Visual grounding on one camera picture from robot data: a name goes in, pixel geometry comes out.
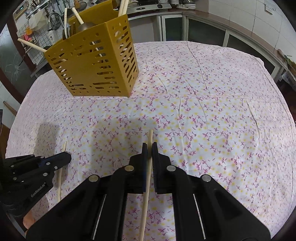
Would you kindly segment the person's left hand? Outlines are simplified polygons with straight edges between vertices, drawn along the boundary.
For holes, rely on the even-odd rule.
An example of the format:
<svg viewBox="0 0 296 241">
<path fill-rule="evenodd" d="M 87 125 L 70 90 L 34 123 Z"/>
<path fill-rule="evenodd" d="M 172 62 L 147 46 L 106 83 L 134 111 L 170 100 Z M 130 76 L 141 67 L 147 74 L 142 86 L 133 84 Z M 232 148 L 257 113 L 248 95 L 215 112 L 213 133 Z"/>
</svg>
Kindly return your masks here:
<svg viewBox="0 0 296 241">
<path fill-rule="evenodd" d="M 34 223 L 36 222 L 32 211 L 30 210 L 24 217 L 23 217 L 23 225 L 28 230 Z"/>
</svg>

